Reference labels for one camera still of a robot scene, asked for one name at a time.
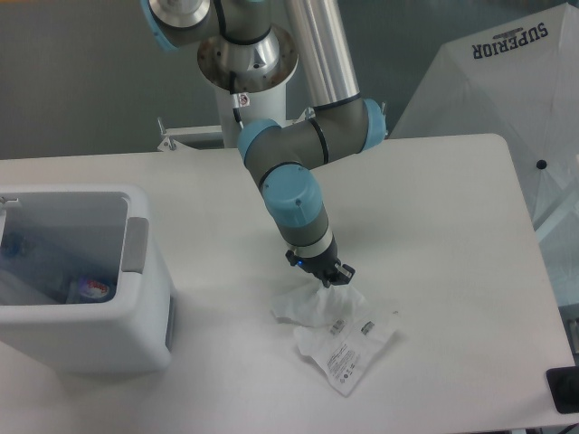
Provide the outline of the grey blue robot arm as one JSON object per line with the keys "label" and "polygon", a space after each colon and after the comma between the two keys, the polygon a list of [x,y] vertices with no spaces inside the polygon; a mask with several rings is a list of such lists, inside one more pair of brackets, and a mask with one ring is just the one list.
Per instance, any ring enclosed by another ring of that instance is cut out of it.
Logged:
{"label": "grey blue robot arm", "polygon": [[[290,29],[271,19],[268,1],[144,1],[157,43],[174,51],[198,44],[204,77],[226,94],[223,139],[236,147],[287,244],[289,264],[325,287],[345,285],[355,270],[338,257],[313,170],[380,144],[381,107],[360,95],[335,1],[288,1]],[[282,126],[256,113],[257,96],[306,72],[312,115]]]}

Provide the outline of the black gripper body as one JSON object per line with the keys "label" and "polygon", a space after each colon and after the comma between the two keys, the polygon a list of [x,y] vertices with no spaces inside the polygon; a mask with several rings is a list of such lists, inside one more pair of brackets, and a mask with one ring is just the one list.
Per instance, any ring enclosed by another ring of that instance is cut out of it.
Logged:
{"label": "black gripper body", "polygon": [[322,253],[311,258],[300,257],[292,250],[287,250],[285,256],[292,267],[298,266],[306,273],[312,274],[315,277],[316,273],[320,271],[325,272],[328,276],[334,268],[334,264],[339,262],[337,244],[334,241],[332,241]]}

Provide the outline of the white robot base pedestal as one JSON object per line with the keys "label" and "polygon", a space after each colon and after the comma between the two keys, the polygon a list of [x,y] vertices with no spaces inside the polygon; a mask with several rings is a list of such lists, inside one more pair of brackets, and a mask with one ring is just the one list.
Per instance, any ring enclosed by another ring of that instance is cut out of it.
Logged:
{"label": "white robot base pedestal", "polygon": [[222,36],[201,42],[197,62],[211,84],[226,148],[237,146],[241,127],[259,119],[286,126],[286,86],[298,66],[290,34],[274,24],[260,41],[235,44]]}

